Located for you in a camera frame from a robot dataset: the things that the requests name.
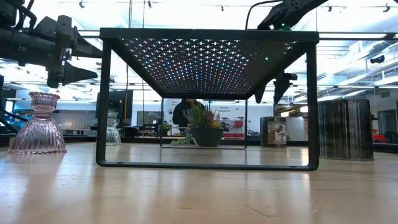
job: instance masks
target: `metal frame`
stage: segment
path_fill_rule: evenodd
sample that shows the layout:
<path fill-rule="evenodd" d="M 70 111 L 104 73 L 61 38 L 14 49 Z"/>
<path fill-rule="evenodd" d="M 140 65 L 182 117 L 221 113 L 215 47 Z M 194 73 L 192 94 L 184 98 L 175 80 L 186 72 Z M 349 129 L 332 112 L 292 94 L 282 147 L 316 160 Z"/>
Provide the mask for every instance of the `metal frame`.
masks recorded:
<path fill-rule="evenodd" d="M 164 99 L 162 98 L 162 105 L 161 107 L 161 113 L 163 114 L 164 112 L 164 106 L 163 106 Z M 163 126 L 163 116 L 160 119 L 161 124 L 160 124 L 160 129 L 162 129 Z M 175 147 L 175 146 L 163 146 L 163 134 L 160 132 L 160 147 L 162 149 L 203 149 L 203 147 L 200 146 L 186 146 L 186 147 Z M 207 149 L 232 149 L 232 150 L 245 150 L 248 148 L 248 100 L 245 101 L 244 105 L 244 146 L 243 148 L 231 148 L 231 147 L 206 147 Z"/>
<path fill-rule="evenodd" d="M 224 169 L 224 170 L 316 170 L 319 165 L 319 130 L 318 130 L 318 105 L 317 105 L 317 51 L 316 43 L 319 39 L 314 39 L 313 34 L 310 32 L 286 32 L 286 31 L 258 31 L 258 30 L 247 30 L 239 31 L 236 30 L 208 30 L 202 33 L 198 33 L 196 30 L 173 30 L 173 35 L 178 34 L 178 38 L 182 38 L 180 35 L 192 38 L 193 36 L 203 37 L 204 34 L 217 34 L 218 37 L 224 37 L 230 39 L 233 37 L 232 34 L 239 34 L 235 38 L 239 38 L 245 35 L 246 38 L 250 37 L 253 39 L 262 40 L 292 40 L 292 41 L 303 41 L 307 42 L 307 93 L 308 93 L 308 165 L 307 166 L 273 166 L 273 165 L 242 165 L 242 164 L 172 164 L 172 163 L 157 163 L 157 162 L 109 162 L 105 159 L 106 154 L 106 120 L 108 112 L 108 98 L 109 98 L 109 78 L 111 68 L 111 51 L 114 50 L 117 54 L 120 49 L 114 48 L 114 38 L 128 38 L 131 34 L 132 29 L 101 29 L 100 37 L 103 40 L 103 58 L 101 66 L 101 85 L 99 93 L 99 118 L 98 118 L 98 133 L 97 133 L 97 145 L 96 145 L 96 162 L 100 166 L 108 167 L 146 167 L 146 168 L 168 168 L 168 169 Z M 146 29 L 142 32 L 139 37 L 151 38 L 154 35 L 162 37 L 164 31 L 162 29 Z M 183 95 L 167 97 L 167 98 L 182 98 Z"/>
<path fill-rule="evenodd" d="M 147 39 L 223 39 L 223 40 L 262 40 L 262 41 L 284 41 L 302 42 L 294 47 L 289 54 L 281 57 L 281 60 L 274 63 L 267 74 L 278 74 L 281 68 L 286 68 L 302 56 L 307 48 L 306 44 L 319 42 L 317 32 L 303 31 L 279 31 L 279 30 L 203 30 L 203 29 L 140 29 L 140 28 L 101 28 L 100 38 L 112 43 L 112 50 L 118 54 L 137 74 L 153 88 L 162 98 L 188 98 L 207 100 L 246 100 L 249 99 L 257 89 L 269 82 L 269 77 L 262 77 L 244 95 L 225 94 L 193 94 L 193 93 L 166 93 L 151 79 L 147 70 L 135 60 L 130 51 L 122 44 L 120 39 L 147 38 Z"/>

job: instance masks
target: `wooden table surface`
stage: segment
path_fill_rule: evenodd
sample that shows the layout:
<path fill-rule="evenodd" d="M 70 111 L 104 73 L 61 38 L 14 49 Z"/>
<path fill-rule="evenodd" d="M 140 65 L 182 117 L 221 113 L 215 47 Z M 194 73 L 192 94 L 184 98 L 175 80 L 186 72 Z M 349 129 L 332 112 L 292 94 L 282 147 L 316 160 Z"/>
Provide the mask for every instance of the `wooden table surface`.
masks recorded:
<path fill-rule="evenodd" d="M 375 153 L 374 162 L 321 159 L 315 172 L 244 172 L 99 167 L 93 143 L 67 148 L 65 155 L 0 151 L 0 223 L 398 222 L 395 154 Z M 162 151 L 162 159 L 245 162 L 244 151 L 182 150 Z M 159 160 L 159 152 L 158 145 L 125 144 L 107 156 L 146 161 Z M 246 162 L 304 164 L 306 156 L 301 148 L 250 147 Z"/>

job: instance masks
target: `ceiling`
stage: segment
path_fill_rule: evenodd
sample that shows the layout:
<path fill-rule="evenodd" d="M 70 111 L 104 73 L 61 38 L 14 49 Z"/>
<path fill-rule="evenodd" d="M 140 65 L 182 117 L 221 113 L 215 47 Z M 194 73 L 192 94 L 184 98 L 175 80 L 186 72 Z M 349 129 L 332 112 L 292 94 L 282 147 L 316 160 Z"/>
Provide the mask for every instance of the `ceiling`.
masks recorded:
<path fill-rule="evenodd" d="M 73 25 L 81 31 L 99 30 L 100 27 L 156 27 L 156 28 L 196 28 L 196 29 L 244 29 L 249 7 L 257 1 L 238 0 L 159 0 L 132 1 L 131 18 L 129 18 L 129 1 L 81 1 L 36 0 L 32 12 L 38 21 L 44 16 L 57 19 L 64 14 L 73 18 Z M 273 4 L 256 7 L 252 10 L 249 28 L 254 29 L 268 14 Z M 320 32 L 397 32 L 398 4 L 393 0 L 330 0 L 319 8 L 309 12 L 294 27 L 294 30 L 317 30 Z M 99 39 L 87 39 L 98 48 L 102 48 Z M 352 97 L 368 93 L 371 85 L 383 85 L 395 88 L 398 69 L 398 45 L 390 43 L 381 52 L 369 53 L 378 43 L 376 41 L 329 40 L 318 44 L 318 95 L 319 98 Z M 370 57 L 384 54 L 386 59 L 380 64 L 370 64 Z M 115 81 L 111 90 L 126 88 L 127 76 L 129 89 L 142 90 L 134 94 L 134 100 L 160 100 L 142 79 L 116 55 L 112 56 L 111 78 Z M 100 59 L 74 58 L 72 64 L 98 72 Z M 298 74 L 285 96 L 283 103 L 306 102 L 305 57 L 298 59 L 286 72 Z M 16 90 L 57 92 L 64 100 L 95 100 L 100 90 L 100 77 L 80 83 L 60 87 L 58 90 L 46 87 L 47 73 L 43 67 L 27 65 L 18 67 L 15 63 L 2 62 L 0 74 L 5 76 L 4 87 Z M 266 88 L 263 101 L 272 102 L 274 87 L 272 83 Z"/>

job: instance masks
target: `person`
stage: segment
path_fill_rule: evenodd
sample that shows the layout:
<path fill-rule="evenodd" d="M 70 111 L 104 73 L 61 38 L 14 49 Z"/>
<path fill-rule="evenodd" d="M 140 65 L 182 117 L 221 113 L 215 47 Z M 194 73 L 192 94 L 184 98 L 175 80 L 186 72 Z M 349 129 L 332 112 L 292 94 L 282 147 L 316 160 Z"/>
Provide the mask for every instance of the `person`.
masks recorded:
<path fill-rule="evenodd" d="M 174 108 L 173 112 L 173 123 L 177 124 L 180 127 L 188 127 L 189 117 L 192 117 L 192 104 L 201 105 L 202 108 L 205 108 L 203 104 L 194 99 L 182 99 L 182 101 L 177 104 Z"/>

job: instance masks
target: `black plant pot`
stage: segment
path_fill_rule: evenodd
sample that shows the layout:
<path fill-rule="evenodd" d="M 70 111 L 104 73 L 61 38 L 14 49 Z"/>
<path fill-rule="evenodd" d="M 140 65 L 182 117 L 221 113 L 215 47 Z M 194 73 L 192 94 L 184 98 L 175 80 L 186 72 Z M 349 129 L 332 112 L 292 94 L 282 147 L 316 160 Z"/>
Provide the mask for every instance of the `black plant pot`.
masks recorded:
<path fill-rule="evenodd" d="M 162 136 L 168 136 L 169 130 L 163 130 L 162 131 Z"/>
<path fill-rule="evenodd" d="M 191 128 L 192 137 L 199 146 L 216 147 L 223 137 L 222 128 Z"/>

